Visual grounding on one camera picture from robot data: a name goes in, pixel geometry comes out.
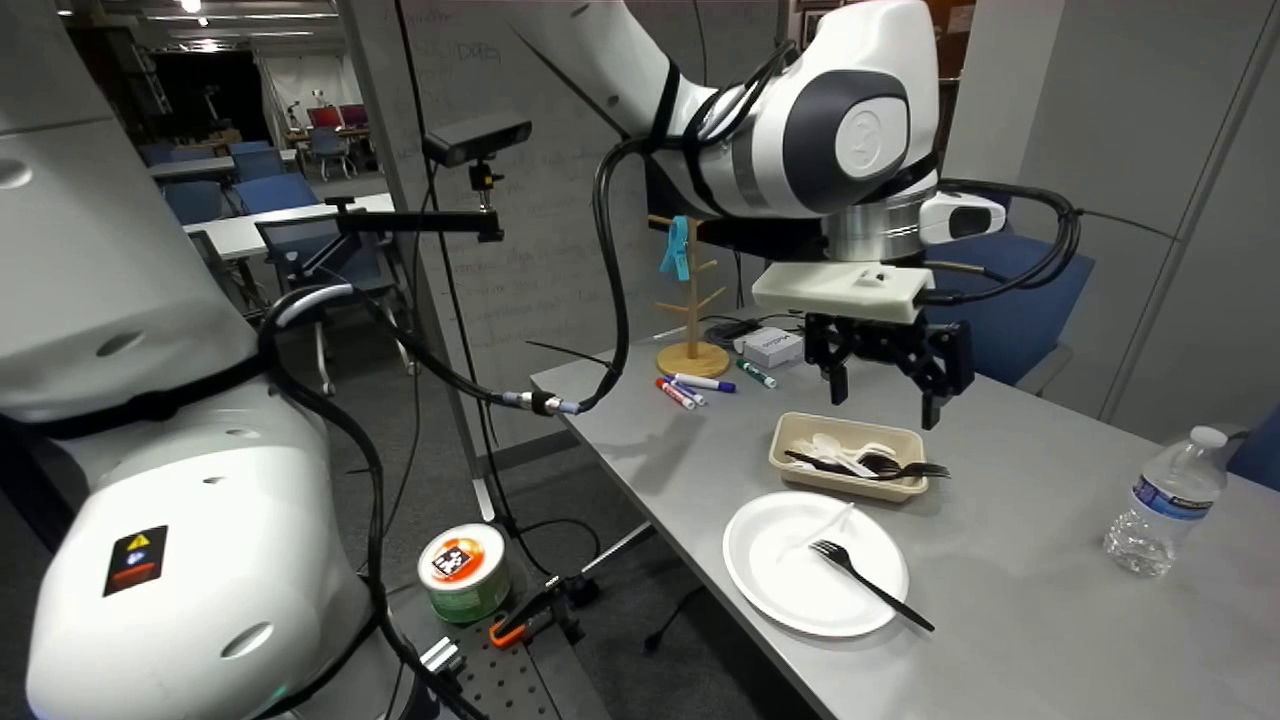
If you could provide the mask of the row of blue chairs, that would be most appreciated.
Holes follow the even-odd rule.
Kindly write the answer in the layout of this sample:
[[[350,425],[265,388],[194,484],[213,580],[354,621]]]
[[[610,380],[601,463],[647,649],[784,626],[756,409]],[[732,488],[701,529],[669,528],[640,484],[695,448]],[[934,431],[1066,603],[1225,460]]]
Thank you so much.
[[[148,173],[184,225],[319,202],[308,181],[297,172],[296,151],[262,143],[229,155],[173,147],[150,165]]]

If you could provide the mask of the clear water bottle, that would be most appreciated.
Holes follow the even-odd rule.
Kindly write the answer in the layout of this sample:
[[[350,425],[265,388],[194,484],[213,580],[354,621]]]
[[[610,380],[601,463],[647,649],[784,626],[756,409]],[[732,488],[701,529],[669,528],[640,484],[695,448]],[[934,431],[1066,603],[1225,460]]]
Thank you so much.
[[[1165,575],[1228,484],[1220,461],[1226,445],[1222,430],[1199,425],[1146,461],[1103,538],[1105,552],[1135,574]]]

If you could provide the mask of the blue chair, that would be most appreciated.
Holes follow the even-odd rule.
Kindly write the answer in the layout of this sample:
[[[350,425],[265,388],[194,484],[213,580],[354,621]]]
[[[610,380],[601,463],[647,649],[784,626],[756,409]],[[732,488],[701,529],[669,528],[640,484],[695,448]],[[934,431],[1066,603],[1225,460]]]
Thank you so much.
[[[1280,492],[1280,404],[1252,429],[1231,430],[1234,447],[1226,469],[1258,486]]]

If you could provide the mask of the orange and black clamp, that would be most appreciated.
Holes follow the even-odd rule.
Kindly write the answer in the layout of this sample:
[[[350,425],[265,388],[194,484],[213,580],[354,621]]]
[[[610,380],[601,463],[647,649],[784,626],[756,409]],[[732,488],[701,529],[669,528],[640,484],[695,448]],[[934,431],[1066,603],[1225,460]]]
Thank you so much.
[[[571,646],[577,644],[585,632],[575,612],[594,603],[600,594],[598,583],[584,574],[550,577],[512,612],[490,625],[489,644],[495,650],[508,650],[527,643],[538,634],[535,621],[544,615],[550,618]]]

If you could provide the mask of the heap of white plastic cutlery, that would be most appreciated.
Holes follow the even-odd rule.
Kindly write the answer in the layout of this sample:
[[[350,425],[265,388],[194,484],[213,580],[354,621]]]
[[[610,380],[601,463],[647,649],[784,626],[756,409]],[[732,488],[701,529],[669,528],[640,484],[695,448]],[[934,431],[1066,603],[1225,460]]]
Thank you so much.
[[[852,447],[824,433],[796,439],[783,454],[794,465],[804,462],[817,470],[864,479],[890,477],[902,468],[896,452],[887,445],[868,442]]]

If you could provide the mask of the small white box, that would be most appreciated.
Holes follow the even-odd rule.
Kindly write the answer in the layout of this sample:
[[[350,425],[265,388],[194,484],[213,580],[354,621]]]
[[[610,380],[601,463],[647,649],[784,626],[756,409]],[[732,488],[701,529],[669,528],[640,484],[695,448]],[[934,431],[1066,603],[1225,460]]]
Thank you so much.
[[[733,346],[745,361],[764,369],[796,361],[804,355],[800,334],[768,325],[737,338]]]

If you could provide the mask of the black plastic fork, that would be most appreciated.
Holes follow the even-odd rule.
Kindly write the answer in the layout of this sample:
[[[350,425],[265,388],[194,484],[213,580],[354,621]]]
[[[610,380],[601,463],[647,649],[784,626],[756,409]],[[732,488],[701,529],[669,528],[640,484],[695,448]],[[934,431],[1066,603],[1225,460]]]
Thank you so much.
[[[832,562],[833,565],[842,568],[852,579],[859,582],[877,598],[888,605],[897,615],[906,618],[910,623],[915,624],[924,632],[933,633],[936,630],[934,624],[928,619],[925,619],[915,609],[911,609],[908,603],[892,596],[890,592],[883,591],[876,583],[870,582],[867,577],[864,577],[855,568],[849,552],[841,544],[836,544],[835,542],[827,539],[818,539],[812,542],[809,547],[813,551],[818,552],[828,562]]]
[[[909,462],[902,465],[895,457],[876,452],[865,454],[858,461],[849,462],[814,457],[794,450],[787,450],[783,454],[794,462],[800,462],[818,471],[828,471],[865,480],[891,482],[906,480],[909,478],[950,478],[952,475],[948,468],[936,462]]]

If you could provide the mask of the white paper plate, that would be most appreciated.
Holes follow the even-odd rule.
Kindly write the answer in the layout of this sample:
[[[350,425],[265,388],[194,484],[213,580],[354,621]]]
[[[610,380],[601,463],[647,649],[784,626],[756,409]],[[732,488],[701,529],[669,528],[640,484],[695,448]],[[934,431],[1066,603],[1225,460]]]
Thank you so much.
[[[810,547],[778,559],[795,536],[822,524],[845,502],[824,495],[782,491],[746,502],[722,538],[724,564],[741,594],[771,620],[806,635],[852,638],[876,632],[896,612]],[[823,541],[841,544],[855,568],[904,601],[910,573],[891,536],[855,509],[840,530]]]

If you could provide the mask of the office chair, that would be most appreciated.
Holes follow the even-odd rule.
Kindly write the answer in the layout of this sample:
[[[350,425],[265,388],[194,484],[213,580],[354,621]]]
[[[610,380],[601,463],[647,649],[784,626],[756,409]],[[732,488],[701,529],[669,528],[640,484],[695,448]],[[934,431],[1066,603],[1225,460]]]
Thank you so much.
[[[343,236],[334,214],[257,222],[255,227],[283,293],[306,284],[344,281],[371,296],[393,324],[401,325],[410,314],[404,264],[392,234]]]

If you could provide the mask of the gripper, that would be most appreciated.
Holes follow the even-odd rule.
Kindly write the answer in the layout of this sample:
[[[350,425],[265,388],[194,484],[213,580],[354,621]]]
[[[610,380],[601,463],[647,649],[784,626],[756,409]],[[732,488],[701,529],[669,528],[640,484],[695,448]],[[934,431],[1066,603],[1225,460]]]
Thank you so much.
[[[931,324],[918,316],[913,323],[895,324],[808,313],[804,338],[806,360],[817,364],[833,406],[849,397],[849,359],[900,363],[901,373],[922,393],[923,430],[934,429],[943,406],[977,377],[972,332],[965,322]]]

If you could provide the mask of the white table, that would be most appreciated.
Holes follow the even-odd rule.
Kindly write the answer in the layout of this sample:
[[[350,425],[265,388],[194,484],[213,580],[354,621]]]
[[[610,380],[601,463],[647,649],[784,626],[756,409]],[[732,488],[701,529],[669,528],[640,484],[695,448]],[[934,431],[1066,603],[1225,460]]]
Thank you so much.
[[[302,208],[288,208],[275,211],[255,213],[232,217],[214,222],[183,225],[186,233],[205,233],[224,260],[256,258],[268,252],[259,233],[259,223],[294,222],[311,217],[326,217],[337,213],[335,206],[314,204]]]

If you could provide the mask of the brown paper bowl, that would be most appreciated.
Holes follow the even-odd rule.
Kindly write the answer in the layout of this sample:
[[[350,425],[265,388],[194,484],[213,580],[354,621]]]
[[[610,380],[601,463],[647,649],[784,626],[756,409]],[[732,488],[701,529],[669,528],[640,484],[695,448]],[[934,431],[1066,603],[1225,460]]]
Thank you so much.
[[[897,461],[902,465],[925,461],[924,441],[914,430],[810,413],[785,413],[778,418],[768,454],[769,464],[780,473],[783,480],[855,497],[883,500],[891,503],[905,503],[911,498],[924,495],[931,488],[931,480],[927,478],[872,480],[847,477],[840,473],[800,468],[797,460],[790,457],[787,452],[795,450],[796,443],[812,439],[814,434],[831,436],[846,448],[860,448],[868,443],[883,445],[892,448]]]

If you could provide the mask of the white plastic fork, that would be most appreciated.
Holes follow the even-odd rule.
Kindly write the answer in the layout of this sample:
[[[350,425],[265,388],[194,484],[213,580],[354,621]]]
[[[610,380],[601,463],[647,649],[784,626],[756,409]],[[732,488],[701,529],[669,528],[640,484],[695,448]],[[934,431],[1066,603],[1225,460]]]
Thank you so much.
[[[822,541],[826,533],[829,533],[832,530],[840,530],[856,507],[858,505],[854,502],[845,503],[835,515],[826,519],[818,527],[804,530],[804,533],[800,533],[794,538],[788,539],[782,546],[778,559],[785,559],[792,552],[808,548],[813,542]]]

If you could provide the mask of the wooden mug tree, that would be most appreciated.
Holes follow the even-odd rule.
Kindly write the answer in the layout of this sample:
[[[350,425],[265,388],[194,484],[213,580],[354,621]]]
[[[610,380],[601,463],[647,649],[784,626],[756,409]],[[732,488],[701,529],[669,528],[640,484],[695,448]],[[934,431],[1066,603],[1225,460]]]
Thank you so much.
[[[667,232],[667,223],[675,217],[662,217],[650,214],[646,218],[649,227]],[[716,301],[724,287],[712,288],[701,281],[701,277],[712,273],[718,266],[718,260],[707,256],[701,251],[703,222],[687,217],[690,220],[689,263],[691,279],[681,283],[685,292],[682,305],[669,302],[655,302],[660,310],[678,315],[684,323],[684,340],[660,350],[657,355],[657,368],[668,374],[685,373],[707,378],[718,378],[730,369],[730,356],[726,350],[712,345],[704,340],[701,329],[701,313]]]

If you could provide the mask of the blue clothes peg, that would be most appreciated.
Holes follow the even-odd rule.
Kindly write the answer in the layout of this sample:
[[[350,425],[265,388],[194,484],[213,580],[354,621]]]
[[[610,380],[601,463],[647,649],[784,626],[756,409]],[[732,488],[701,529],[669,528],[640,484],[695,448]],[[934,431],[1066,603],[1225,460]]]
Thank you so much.
[[[659,273],[675,277],[681,283],[691,279],[689,263],[690,220],[680,215],[672,218],[667,225],[666,250],[660,260]]]

